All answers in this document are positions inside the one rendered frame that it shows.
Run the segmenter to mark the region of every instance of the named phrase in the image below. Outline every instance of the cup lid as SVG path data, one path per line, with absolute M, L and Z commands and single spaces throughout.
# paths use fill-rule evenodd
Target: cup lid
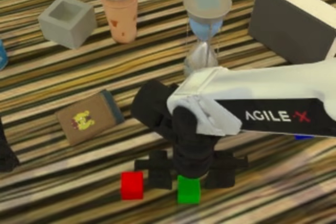
M 188 16 L 199 23 L 223 19 L 230 11 L 232 0 L 183 0 Z

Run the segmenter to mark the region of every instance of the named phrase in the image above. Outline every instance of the table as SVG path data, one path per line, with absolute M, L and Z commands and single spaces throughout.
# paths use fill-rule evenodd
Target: table
M 218 150 L 249 155 L 251 168 L 229 189 L 202 189 L 199 206 L 178 205 L 174 190 L 145 189 L 140 201 L 120 200 L 120 173 L 136 158 L 169 145 L 130 116 L 146 81 L 183 81 L 186 38 L 182 0 L 139 0 L 139 34 L 118 45 L 99 0 L 99 27 L 77 50 L 45 41 L 37 16 L 53 0 L 0 0 L 0 38 L 9 56 L 0 72 L 0 114 L 22 165 L 0 175 L 1 223 L 331 223 L 336 220 L 336 141 L 245 132 Z M 336 0 L 325 0 L 336 5 Z M 216 39 L 230 69 L 288 64 L 247 34 L 254 0 L 234 0 Z M 126 122 L 69 146 L 54 112 L 102 89 L 112 92 Z

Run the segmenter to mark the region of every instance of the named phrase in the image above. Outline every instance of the logo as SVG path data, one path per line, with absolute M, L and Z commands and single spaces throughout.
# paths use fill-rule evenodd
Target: logo
M 292 119 L 287 111 L 277 111 L 271 112 L 266 110 L 255 110 L 253 112 L 245 112 L 246 120 L 253 120 L 253 121 L 271 121 L 271 122 L 292 122 Z M 295 111 L 294 115 L 292 115 L 293 119 L 298 119 L 300 123 L 307 122 L 310 123 L 310 119 L 307 117 L 307 111 L 302 113 Z
M 91 125 L 94 125 L 95 121 L 90 116 L 90 111 L 78 113 L 71 119 L 71 125 L 75 130 L 86 130 Z

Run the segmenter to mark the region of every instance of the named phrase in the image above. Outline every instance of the green cube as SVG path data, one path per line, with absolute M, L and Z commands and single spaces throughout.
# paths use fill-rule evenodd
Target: green cube
M 177 177 L 177 202 L 179 204 L 199 204 L 201 185 L 198 178 Z

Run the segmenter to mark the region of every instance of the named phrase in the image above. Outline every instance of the red cube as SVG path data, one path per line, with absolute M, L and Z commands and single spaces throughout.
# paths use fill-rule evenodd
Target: red cube
M 124 172 L 121 174 L 121 199 L 143 199 L 142 172 Z

